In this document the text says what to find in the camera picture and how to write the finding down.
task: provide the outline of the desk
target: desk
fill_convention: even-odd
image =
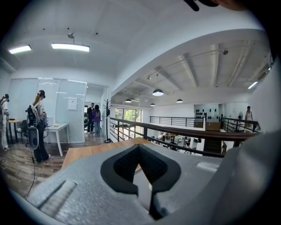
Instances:
[[[152,143],[143,138],[133,138],[127,141],[104,144],[104,145],[88,146],[88,147],[81,147],[81,148],[70,148],[66,153],[65,160],[63,161],[61,169],[66,168],[67,166],[69,166],[71,163],[73,163],[78,159],[82,159],[101,152],[113,150],[115,148],[134,145],[134,144],[152,144]]]
[[[20,123],[21,120],[8,120],[9,123],[9,129],[10,129],[10,138],[11,138],[11,144],[13,144],[13,137],[12,137],[12,130],[11,130],[11,123],[14,124],[14,135],[16,137],[16,142],[18,142],[18,136],[17,136],[17,130],[16,130],[16,123]],[[8,130],[6,127],[6,131],[7,131],[7,141],[9,142],[9,137],[8,137]]]
[[[63,128],[65,128],[65,127],[66,127],[66,133],[67,133],[67,142],[70,144],[70,141],[69,141],[69,131],[68,131],[68,123],[59,123],[57,127],[50,126],[50,127],[46,127],[45,128],[45,130],[47,129],[48,132],[56,132],[57,143],[58,143],[58,150],[60,151],[61,157],[63,157],[63,154],[62,154],[62,150],[61,150],[61,142],[60,142],[60,136],[59,136],[58,132],[60,130],[62,130]]]

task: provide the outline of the white desk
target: white desk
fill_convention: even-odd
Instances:
[[[62,150],[61,150],[61,142],[60,142],[60,136],[59,136],[58,132],[65,127],[66,127],[66,133],[67,133],[67,142],[70,144],[69,132],[68,132],[68,123],[59,123],[57,127],[51,126],[51,127],[45,128],[45,130],[47,129],[48,132],[56,132],[57,142],[58,142],[58,150],[60,151],[61,157],[63,157],[63,154],[62,154]]]

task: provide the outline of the wooden floor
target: wooden floor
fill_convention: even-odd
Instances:
[[[52,157],[41,163],[35,161],[35,181],[32,189],[61,169],[69,148],[104,144],[104,138],[102,136],[95,137],[92,134],[85,134],[85,141],[86,143],[80,144],[61,144],[63,157],[59,156],[57,144],[45,143],[45,148]],[[0,164],[2,177],[6,180],[7,185],[11,189],[21,196],[26,197],[34,176],[34,165],[29,146],[25,147],[25,144],[19,141],[19,143],[11,145],[10,150],[6,152],[0,146],[0,160],[3,159],[5,159],[5,161]]]

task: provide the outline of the railing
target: railing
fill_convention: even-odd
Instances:
[[[224,129],[226,132],[259,133],[259,123],[257,121],[221,118],[221,129]]]
[[[117,140],[125,140],[132,139],[134,137],[142,137],[144,139],[150,139],[156,141],[158,143],[162,143],[168,145],[172,148],[178,148],[185,151],[201,154],[204,156],[213,156],[213,157],[223,157],[224,154],[218,154],[213,152],[206,151],[198,151],[191,148],[186,148],[183,146],[178,146],[175,144],[167,143],[156,138],[152,138],[148,136],[148,129],[161,131],[171,134],[177,134],[182,136],[194,137],[194,138],[203,138],[203,139],[211,139],[211,140],[221,140],[221,141],[232,141],[234,142],[234,147],[239,146],[240,142],[255,136],[252,133],[223,133],[223,132],[215,132],[215,131],[197,131],[197,130],[189,130],[182,128],[174,128],[174,127],[162,127],[148,123],[138,123],[131,122],[128,120],[121,120],[116,118],[110,118],[110,134]]]
[[[203,128],[203,118],[151,116],[150,123]]]

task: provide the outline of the white paper sign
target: white paper sign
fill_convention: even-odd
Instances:
[[[77,98],[69,97],[68,110],[77,110]]]

